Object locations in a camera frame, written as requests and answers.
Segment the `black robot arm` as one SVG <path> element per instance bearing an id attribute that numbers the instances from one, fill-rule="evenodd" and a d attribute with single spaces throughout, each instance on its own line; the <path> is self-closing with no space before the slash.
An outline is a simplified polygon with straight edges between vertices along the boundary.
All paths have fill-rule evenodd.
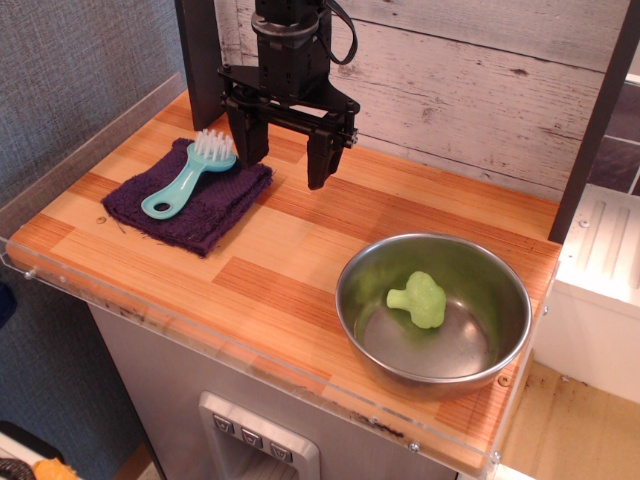
<path id="1" fill-rule="evenodd" d="M 269 127 L 307 135 L 308 187 L 317 190 L 336 173 L 344 149 L 357 141 L 359 104 L 330 82 L 332 65 L 349 64 L 332 51 L 332 19 L 353 21 L 335 1 L 258 1 L 251 18 L 258 64 L 224 65 L 222 96 L 238 159 L 245 168 L 269 152 Z"/>

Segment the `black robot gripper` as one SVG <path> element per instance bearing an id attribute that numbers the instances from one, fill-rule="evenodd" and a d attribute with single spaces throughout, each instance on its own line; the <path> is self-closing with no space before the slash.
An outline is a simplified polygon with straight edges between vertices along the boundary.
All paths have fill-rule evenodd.
<path id="1" fill-rule="evenodd" d="M 269 153 L 268 124 L 310 134 L 308 188 L 324 186 L 339 166 L 344 147 L 357 142 L 355 115 L 360 105 L 329 78 L 330 51 L 325 38 L 302 41 L 258 38 L 258 65 L 225 65 L 223 105 L 242 168 Z"/>

